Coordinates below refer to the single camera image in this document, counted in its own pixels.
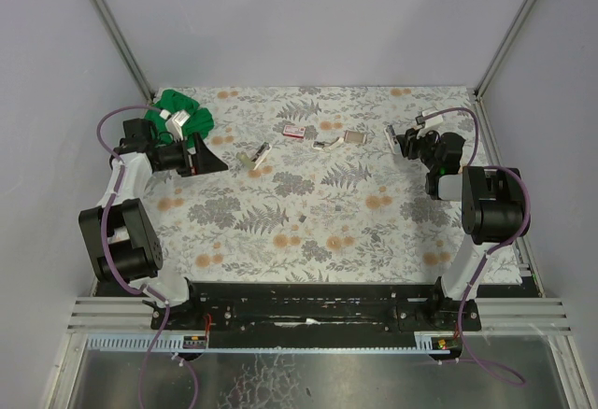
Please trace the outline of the olive green stapler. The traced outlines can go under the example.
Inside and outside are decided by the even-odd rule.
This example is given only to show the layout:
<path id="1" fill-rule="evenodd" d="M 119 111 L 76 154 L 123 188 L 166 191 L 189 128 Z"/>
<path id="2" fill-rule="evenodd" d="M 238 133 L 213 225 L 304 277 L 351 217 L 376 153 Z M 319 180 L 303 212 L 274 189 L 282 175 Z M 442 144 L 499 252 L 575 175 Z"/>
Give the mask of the olive green stapler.
<path id="1" fill-rule="evenodd" d="M 244 152 L 237 152 L 235 157 L 249 170 L 256 170 L 264 162 L 271 150 L 272 146 L 264 142 L 252 156 L 248 156 Z"/>

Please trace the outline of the small white stapler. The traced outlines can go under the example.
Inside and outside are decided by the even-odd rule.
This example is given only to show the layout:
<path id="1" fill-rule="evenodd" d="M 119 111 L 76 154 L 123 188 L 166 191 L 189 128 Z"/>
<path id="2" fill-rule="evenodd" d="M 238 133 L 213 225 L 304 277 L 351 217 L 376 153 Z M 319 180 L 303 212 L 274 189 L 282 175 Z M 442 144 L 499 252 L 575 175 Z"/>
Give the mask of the small white stapler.
<path id="1" fill-rule="evenodd" d="M 317 151 L 330 151 L 335 148 L 339 148 L 344 144 L 344 138 L 338 137 L 336 140 L 332 142 L 322 142 L 322 141 L 314 141 L 312 144 L 312 148 Z"/>

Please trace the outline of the light blue stapler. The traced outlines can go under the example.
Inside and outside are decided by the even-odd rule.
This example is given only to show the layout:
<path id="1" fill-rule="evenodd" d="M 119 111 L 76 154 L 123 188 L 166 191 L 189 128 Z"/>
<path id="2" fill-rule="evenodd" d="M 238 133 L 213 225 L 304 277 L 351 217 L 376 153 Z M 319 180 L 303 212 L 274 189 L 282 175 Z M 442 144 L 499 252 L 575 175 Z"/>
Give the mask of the light blue stapler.
<path id="1" fill-rule="evenodd" d="M 397 138 L 397 134 L 393 129 L 392 125 L 387 125 L 384 129 L 384 134 L 387 138 L 391 153 L 398 155 L 401 153 L 400 143 Z"/>

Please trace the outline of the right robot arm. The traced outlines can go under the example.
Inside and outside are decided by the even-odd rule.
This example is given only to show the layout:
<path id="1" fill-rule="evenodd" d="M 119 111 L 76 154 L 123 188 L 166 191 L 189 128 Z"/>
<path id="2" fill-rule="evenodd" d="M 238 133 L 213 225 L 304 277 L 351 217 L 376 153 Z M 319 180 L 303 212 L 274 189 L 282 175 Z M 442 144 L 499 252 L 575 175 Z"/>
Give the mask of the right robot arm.
<path id="1" fill-rule="evenodd" d="M 420 308 L 429 318 L 457 315 L 473 306 L 489 256 L 527 233 L 528 191 L 515 168 L 461 165 L 465 140 L 458 134 L 420 128 L 396 134 L 390 125 L 385 133 L 395 155 L 426 166 L 429 197 L 461 205 L 463 242 Z"/>

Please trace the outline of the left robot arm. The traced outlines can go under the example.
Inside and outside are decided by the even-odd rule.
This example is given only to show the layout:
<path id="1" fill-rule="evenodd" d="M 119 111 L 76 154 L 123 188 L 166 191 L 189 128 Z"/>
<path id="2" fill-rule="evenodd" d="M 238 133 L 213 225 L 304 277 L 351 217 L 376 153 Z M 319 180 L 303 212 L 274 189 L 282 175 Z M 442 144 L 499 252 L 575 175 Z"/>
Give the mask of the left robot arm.
<path id="1" fill-rule="evenodd" d="M 141 197 L 152 176 L 174 172 L 181 177 L 226 171 L 228 165 L 191 136 L 165 145 L 156 125 L 145 119 L 123 123 L 124 138 L 110 151 L 111 177 L 98 204 L 79 213 L 78 224 L 100 283 L 111 283 L 133 295 L 146 295 L 161 308 L 190 298 L 190 282 L 164 272 L 164 255 Z"/>

